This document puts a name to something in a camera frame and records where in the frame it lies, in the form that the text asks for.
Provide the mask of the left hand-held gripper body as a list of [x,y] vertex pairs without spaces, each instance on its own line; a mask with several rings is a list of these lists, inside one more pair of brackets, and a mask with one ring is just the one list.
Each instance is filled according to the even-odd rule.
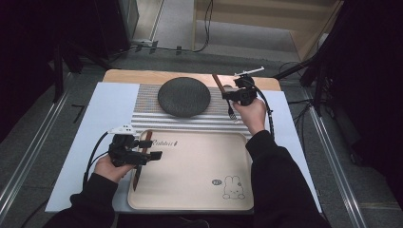
[[125,164],[138,166],[148,163],[147,154],[135,151],[139,140],[134,137],[135,130],[130,124],[112,128],[107,133],[113,134],[107,153],[116,167]]

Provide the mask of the fork with brown handle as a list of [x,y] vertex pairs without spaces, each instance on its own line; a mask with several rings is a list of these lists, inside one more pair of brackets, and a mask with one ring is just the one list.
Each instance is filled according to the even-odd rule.
[[217,84],[217,87],[221,91],[222,98],[227,102],[227,105],[228,105],[227,113],[228,113],[229,118],[234,123],[236,123],[238,118],[237,118],[236,114],[234,113],[234,110],[233,110],[232,106],[230,105],[229,100],[224,97],[224,94],[226,93],[226,91],[225,91],[223,85],[221,84],[221,81],[220,81],[218,75],[217,74],[212,74],[212,77],[213,77],[215,83]]

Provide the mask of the knife with brown handle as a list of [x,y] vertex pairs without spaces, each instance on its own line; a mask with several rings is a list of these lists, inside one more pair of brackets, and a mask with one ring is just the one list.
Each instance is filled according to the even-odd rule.
[[[147,133],[147,134],[146,134],[145,140],[146,140],[146,141],[151,141],[152,131],[148,130],[146,133]],[[148,148],[150,148],[150,146],[149,146],[149,147],[142,147],[142,153],[146,154]],[[133,183],[132,183],[132,189],[133,189],[133,191],[135,191],[136,188],[137,188],[137,185],[138,185],[138,181],[139,181],[139,179],[140,179],[141,172],[142,172],[142,166],[139,165],[139,166],[137,166],[136,171],[135,171],[135,174],[134,174],[134,177],[133,177]]]

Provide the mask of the beige tray with rabbit drawing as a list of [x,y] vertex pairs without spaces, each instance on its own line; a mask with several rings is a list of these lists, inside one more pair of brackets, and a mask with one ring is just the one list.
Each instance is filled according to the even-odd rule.
[[128,204],[145,211],[248,211],[253,208],[251,159],[238,133],[153,130],[158,161],[142,168]]

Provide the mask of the dark grey round plate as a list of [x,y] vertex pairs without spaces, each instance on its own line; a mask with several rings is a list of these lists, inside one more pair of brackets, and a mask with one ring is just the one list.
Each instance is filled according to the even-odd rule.
[[169,80],[158,92],[160,107],[166,113],[180,118],[191,118],[203,113],[210,101],[208,87],[201,81],[189,77]]

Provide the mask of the person's left hand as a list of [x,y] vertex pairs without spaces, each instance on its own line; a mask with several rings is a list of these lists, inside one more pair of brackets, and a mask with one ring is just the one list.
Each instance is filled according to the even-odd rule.
[[134,168],[133,165],[125,164],[116,167],[108,155],[97,160],[94,172],[110,181],[118,183],[129,171]]

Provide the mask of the person's right hand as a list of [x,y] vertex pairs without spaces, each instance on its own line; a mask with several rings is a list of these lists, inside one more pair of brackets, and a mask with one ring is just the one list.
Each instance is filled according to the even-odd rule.
[[233,102],[233,107],[239,112],[252,136],[265,129],[266,107],[262,100],[255,99],[247,106]]

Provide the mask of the striped placemat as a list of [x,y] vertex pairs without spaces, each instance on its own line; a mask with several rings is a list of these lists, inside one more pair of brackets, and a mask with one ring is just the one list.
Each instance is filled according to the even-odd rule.
[[208,87],[211,95],[209,106],[203,113],[191,118],[175,117],[166,113],[158,103],[161,85],[140,85],[136,98],[131,124],[138,133],[148,129],[201,133],[238,133],[246,139],[251,137],[247,127],[240,120],[234,123],[228,116],[228,105],[221,98],[216,87]]

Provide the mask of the white sheet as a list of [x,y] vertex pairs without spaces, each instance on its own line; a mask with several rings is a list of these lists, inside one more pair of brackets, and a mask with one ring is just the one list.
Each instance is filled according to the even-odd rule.
[[[139,91],[139,84],[99,83],[93,92],[84,118],[78,129],[76,137],[69,149],[65,163],[50,200],[46,207],[49,212],[59,212],[70,206],[69,198],[83,188],[83,178],[88,171],[88,161],[92,156],[98,156],[107,151],[113,134],[107,131],[131,124],[131,118]],[[135,136],[144,138],[148,129]],[[116,211],[122,213],[141,212],[246,212],[246,211],[145,211],[132,208],[127,201],[128,191],[131,187],[135,172],[124,177],[113,199]]]

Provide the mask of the person's lap dark clothing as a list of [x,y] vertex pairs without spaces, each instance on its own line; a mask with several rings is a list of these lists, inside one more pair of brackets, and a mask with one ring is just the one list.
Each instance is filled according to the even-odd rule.
[[118,216],[117,228],[253,228],[243,215],[130,215]]

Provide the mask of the light wooden shelf unit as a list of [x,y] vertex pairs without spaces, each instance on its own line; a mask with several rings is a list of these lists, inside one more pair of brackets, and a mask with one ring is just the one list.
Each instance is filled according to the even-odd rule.
[[300,60],[314,54],[344,0],[213,0],[212,22],[290,31]]

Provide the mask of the power strip with plugs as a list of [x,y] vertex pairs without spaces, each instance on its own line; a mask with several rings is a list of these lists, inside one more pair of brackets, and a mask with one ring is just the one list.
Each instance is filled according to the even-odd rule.
[[148,49],[150,54],[154,53],[157,48],[158,42],[151,40],[134,40],[130,46],[130,49],[134,50],[135,52],[139,52],[143,49]]

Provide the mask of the black cabinet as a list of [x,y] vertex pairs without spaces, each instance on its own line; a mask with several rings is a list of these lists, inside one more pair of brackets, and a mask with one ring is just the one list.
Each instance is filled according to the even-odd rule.
[[140,17],[137,0],[95,0],[95,3],[104,57],[128,50]]

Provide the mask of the dark curtain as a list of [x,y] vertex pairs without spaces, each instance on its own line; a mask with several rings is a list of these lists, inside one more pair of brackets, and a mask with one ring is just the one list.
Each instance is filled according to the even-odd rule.
[[0,142],[50,86],[53,48],[71,41],[89,0],[0,0]]
[[345,0],[331,36],[331,92],[403,208],[403,0]]

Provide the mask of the metal floor rail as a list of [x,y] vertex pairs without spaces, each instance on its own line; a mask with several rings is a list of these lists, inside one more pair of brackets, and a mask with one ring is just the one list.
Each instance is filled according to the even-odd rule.
[[40,155],[76,79],[76,74],[65,75],[64,92],[59,100],[54,103],[50,93],[46,92],[0,143],[0,171],[4,174],[0,177],[0,181],[4,181],[0,184],[0,225],[7,218]]
[[348,213],[353,228],[368,228],[365,218],[361,213],[354,191],[348,182],[347,176],[338,159],[336,150],[330,139],[326,126],[321,117],[318,116],[313,105],[310,107],[310,115],[317,130],[324,153],[334,175],[338,192],[342,198],[344,207]]

